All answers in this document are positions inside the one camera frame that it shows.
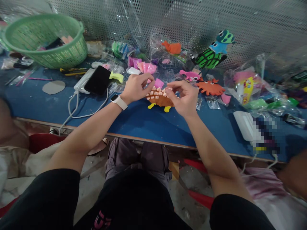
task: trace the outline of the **hand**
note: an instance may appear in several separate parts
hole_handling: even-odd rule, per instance
[[[143,89],[148,79],[151,80],[151,83],[147,88]],[[133,101],[144,98],[153,89],[154,84],[154,77],[150,73],[142,75],[132,74],[126,82],[125,89],[121,94],[121,99],[128,105]]]
[[[177,112],[184,118],[196,115],[198,88],[193,87],[185,80],[167,83],[166,93],[174,103]]]

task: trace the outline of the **white cable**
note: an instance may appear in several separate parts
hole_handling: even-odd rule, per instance
[[[278,162],[278,156],[277,156],[277,154],[276,154],[276,153],[272,153],[272,155],[274,156],[275,161],[274,161],[272,164],[270,164],[266,169],[270,169],[273,165],[277,164],[277,162]],[[262,172],[257,173],[257,174],[244,175],[244,176],[242,176],[242,177],[257,176],[257,175],[260,175],[260,174],[262,174],[262,173],[264,173],[264,172],[265,172],[265,171],[262,171]]]
[[[105,99],[105,101],[104,101],[104,102],[102,103],[102,105],[96,110],[96,112],[91,113],[91,114],[88,114],[88,115],[84,115],[84,116],[79,116],[79,117],[74,117],[74,116],[73,116],[73,113],[74,113],[74,112],[72,112],[72,113],[70,112],[70,101],[69,101],[69,102],[68,102],[68,111],[69,111],[69,115],[71,115],[71,117],[74,118],[74,119],[92,116],[92,115],[94,115],[95,113],[97,113],[97,112],[107,103],[108,98],[109,98],[109,89],[106,90],[106,99]]]
[[[77,103],[76,103],[76,108],[74,109],[73,112],[70,111],[70,103],[72,101],[72,99],[77,95]],[[77,91],[77,93],[75,92],[74,95],[69,99],[68,101],[68,112],[69,112],[69,117],[66,119],[66,121],[64,121],[64,123],[61,125],[60,129],[59,129],[59,136],[61,136],[61,129],[63,128],[63,126],[68,122],[68,120],[70,118],[74,118],[74,119],[78,119],[78,118],[83,118],[83,117],[89,117],[94,115],[95,113],[97,113],[108,101],[109,99],[109,88],[107,88],[106,90],[106,99],[105,101],[102,103],[102,105],[97,109],[96,112],[88,114],[88,115],[84,115],[84,116],[79,116],[79,117],[74,117],[73,114],[77,111],[78,106],[79,106],[79,91]]]
[[[246,167],[246,164],[253,163],[253,162],[254,162],[254,160],[256,159],[257,155],[258,155],[258,153],[256,153],[256,154],[253,156],[253,158],[252,158],[252,160],[251,160],[250,162],[245,162],[245,163],[244,163],[244,166],[243,166],[243,169],[242,169],[242,171],[241,171],[241,174],[243,174],[243,173],[244,173],[244,171],[245,171],[245,167]]]

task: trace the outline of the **wrist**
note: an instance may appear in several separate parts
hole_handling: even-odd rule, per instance
[[[185,119],[186,122],[189,122],[189,121],[193,121],[197,118],[199,118],[197,112],[193,112],[193,113],[189,113],[187,115],[184,115],[183,118]]]
[[[119,96],[127,105],[129,105],[132,102],[131,98],[128,97],[125,93],[122,93]]]

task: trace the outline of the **white watch strap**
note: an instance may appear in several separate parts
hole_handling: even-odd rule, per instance
[[[125,110],[128,107],[127,104],[121,99],[121,96],[118,96],[112,102],[118,104],[123,110]]]

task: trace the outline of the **black sleeve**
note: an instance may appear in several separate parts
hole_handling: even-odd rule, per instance
[[[54,169],[38,175],[0,220],[0,230],[71,229],[80,174]]]
[[[259,207],[231,194],[222,194],[214,199],[210,212],[210,226],[212,230],[275,229]]]

